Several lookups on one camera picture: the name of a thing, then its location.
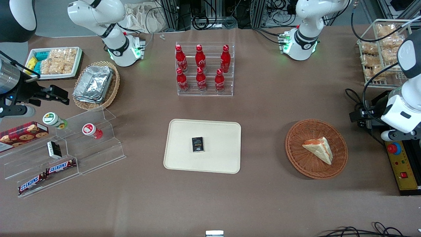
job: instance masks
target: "red bottle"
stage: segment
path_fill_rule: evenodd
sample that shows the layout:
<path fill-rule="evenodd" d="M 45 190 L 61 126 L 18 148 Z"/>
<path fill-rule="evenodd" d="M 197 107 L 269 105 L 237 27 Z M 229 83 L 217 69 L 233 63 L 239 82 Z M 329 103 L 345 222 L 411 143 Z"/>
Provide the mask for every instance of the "red bottle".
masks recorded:
<path fill-rule="evenodd" d="M 181 45 L 176 45 L 176 60 L 177 65 L 183 70 L 183 72 L 187 71 L 187 59 L 184 52 L 181 50 Z"/>
<path fill-rule="evenodd" d="M 203 74 L 203 68 L 201 67 L 197 68 L 196 81 L 200 92 L 205 92 L 208 89 L 208 86 L 206 85 L 206 76 Z"/>
<path fill-rule="evenodd" d="M 223 73 L 228 73 L 230 63 L 231 55 L 229 54 L 229 46 L 226 44 L 222 47 L 221 54 L 221 69 Z"/>
<path fill-rule="evenodd" d="M 186 92 L 189 90 L 186 75 L 184 75 L 181 68 L 177 68 L 177 83 L 181 92 Z"/>
<path fill-rule="evenodd" d="M 224 81 L 225 81 L 225 78 L 222 75 L 222 70 L 221 69 L 216 70 L 215 89 L 218 94 L 221 94 L 224 92 Z"/>
<path fill-rule="evenodd" d="M 206 56 L 202 51 L 202 45 L 196 45 L 196 65 L 206 72 Z"/>

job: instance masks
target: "clear acrylic display stand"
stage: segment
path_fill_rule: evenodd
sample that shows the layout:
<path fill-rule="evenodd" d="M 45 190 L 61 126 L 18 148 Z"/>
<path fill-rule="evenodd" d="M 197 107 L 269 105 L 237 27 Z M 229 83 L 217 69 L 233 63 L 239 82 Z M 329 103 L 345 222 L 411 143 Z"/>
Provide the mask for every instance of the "clear acrylic display stand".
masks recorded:
<path fill-rule="evenodd" d="M 53 130 L 50 132 L 52 137 L 46 137 L 41 141 L 36 140 L 33 144 L 23 146 L 21 149 L 16 148 L 16 151 L 0 157 L 6 161 L 5 179 L 17 182 L 16 194 L 18 194 L 19 186 L 45 172 L 45 169 L 76 159 L 76 167 L 51 174 L 19 195 L 19 197 L 27 197 L 125 158 L 121 142 L 115 138 L 110 123 L 110 120 L 114 118 L 115 116 L 107 109 L 99 107 L 66 119 L 68 125 L 63 130 L 54 131 L 53 127 L 49 127 Z M 82 127 L 87 123 L 93 123 L 102 130 L 103 135 L 100 139 L 96 140 L 82 133 Z M 62 159 L 53 159 L 48 155 L 47 142 L 49 141 L 60 145 Z"/>
<path fill-rule="evenodd" d="M 177 93 L 179 96 L 233 96 L 234 95 L 234 58 L 235 58 L 235 46 L 234 42 L 177 42 L 176 44 L 181 45 L 184 54 L 187 58 L 188 71 L 184 73 L 187 77 L 187 83 L 189 84 L 189 90 L 187 92 L 181 92 L 177 81 Z M 206 56 L 206 83 L 208 89 L 205 92 L 200 92 L 197 87 L 196 75 L 196 45 L 201 44 L 203 52 Z M 229 54 L 231 55 L 231 63 L 229 65 L 228 73 L 224 73 L 225 77 L 225 90 L 223 93 L 218 94 L 215 90 L 215 77 L 216 70 L 221 67 L 221 54 L 222 47 L 227 44 L 229 45 Z"/>

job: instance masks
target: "bread slice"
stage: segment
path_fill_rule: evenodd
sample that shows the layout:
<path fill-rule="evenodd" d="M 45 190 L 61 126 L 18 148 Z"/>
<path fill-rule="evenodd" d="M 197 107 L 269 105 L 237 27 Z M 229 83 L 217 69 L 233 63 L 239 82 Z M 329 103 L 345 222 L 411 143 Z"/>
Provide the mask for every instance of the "bread slice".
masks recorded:
<path fill-rule="evenodd" d="M 330 150 L 328 140 L 326 140 L 325 137 L 307 140 L 302 146 L 319 157 L 326 164 L 332 164 L 332 151 Z"/>

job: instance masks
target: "cookie box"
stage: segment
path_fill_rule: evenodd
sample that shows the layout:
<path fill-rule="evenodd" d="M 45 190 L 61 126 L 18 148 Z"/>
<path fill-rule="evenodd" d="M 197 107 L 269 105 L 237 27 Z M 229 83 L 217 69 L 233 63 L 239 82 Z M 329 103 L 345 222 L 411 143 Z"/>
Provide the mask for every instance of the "cookie box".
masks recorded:
<path fill-rule="evenodd" d="M 35 139 L 48 136 L 48 128 L 35 121 L 0 133 L 0 153 Z"/>

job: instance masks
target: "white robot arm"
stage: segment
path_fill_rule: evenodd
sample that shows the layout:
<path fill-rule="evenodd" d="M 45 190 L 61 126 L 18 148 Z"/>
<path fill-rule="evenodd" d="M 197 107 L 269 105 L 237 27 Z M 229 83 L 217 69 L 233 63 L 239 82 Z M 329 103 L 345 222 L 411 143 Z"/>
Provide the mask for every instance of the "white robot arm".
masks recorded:
<path fill-rule="evenodd" d="M 118 22 L 126 11 L 120 0 L 77 0 L 67 7 L 70 19 L 102 38 L 115 63 L 127 67 L 141 58 L 139 38 L 124 35 Z"/>
<path fill-rule="evenodd" d="M 296 28 L 286 31 L 283 52 L 291 58 L 302 61 L 310 57 L 316 46 L 316 41 L 322 31 L 323 16 L 345 9 L 351 0 L 298 0 L 297 16 L 302 23 Z"/>

